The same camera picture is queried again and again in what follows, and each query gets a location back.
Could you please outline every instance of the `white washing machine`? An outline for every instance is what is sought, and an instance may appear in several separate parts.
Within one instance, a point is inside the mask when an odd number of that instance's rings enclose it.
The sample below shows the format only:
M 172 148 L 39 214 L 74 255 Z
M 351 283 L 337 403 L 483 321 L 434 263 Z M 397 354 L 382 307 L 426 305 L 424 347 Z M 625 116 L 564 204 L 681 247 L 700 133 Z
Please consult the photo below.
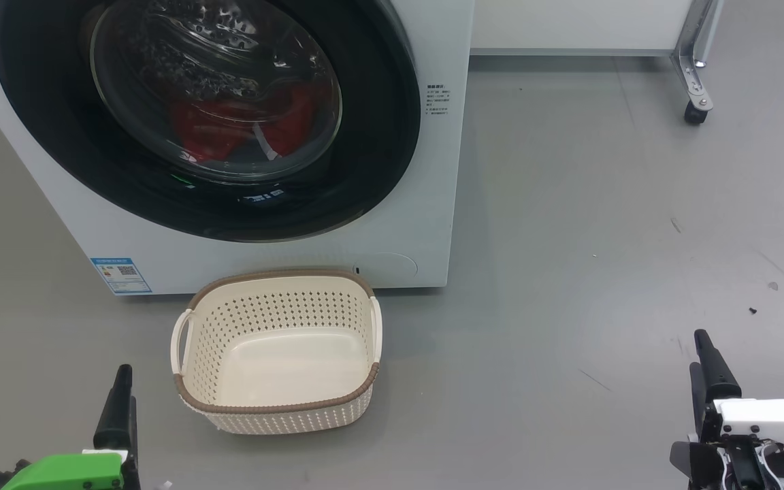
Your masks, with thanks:
M 473 9 L 0 0 L 0 127 L 114 294 L 444 286 Z

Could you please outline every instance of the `laundry basket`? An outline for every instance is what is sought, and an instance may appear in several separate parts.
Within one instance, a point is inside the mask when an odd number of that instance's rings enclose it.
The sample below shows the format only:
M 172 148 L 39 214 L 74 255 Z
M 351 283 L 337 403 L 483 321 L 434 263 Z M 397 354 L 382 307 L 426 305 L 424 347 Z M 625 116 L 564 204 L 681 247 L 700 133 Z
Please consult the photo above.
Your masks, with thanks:
M 296 434 L 356 421 L 381 350 L 380 304 L 361 277 L 262 273 L 196 294 L 174 326 L 171 369 L 184 403 L 221 430 Z

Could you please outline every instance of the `blue and white sticker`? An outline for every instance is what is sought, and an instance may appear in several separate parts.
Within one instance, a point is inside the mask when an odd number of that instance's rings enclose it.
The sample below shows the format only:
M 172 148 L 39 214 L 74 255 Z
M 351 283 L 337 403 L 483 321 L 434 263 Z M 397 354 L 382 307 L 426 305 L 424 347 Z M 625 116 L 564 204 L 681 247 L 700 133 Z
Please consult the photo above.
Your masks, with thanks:
M 115 295 L 142 295 L 153 291 L 131 259 L 90 259 Z

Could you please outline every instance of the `caster wheel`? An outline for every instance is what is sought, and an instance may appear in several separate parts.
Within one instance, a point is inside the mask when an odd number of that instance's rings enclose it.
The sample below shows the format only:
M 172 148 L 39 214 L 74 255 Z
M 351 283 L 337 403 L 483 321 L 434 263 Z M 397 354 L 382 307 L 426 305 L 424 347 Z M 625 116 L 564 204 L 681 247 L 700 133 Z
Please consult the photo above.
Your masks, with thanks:
M 704 124 L 707 114 L 707 111 L 695 108 L 694 103 L 689 100 L 688 106 L 685 108 L 685 122 L 695 125 Z

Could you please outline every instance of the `white board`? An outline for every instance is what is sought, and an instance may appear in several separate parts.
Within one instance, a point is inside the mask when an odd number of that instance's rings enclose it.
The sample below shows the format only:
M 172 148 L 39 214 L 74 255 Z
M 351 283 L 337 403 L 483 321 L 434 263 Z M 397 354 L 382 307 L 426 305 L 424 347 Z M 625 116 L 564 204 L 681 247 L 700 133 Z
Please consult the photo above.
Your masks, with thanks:
M 476 0 L 471 49 L 665 54 L 676 46 L 690 5 L 691 0 Z

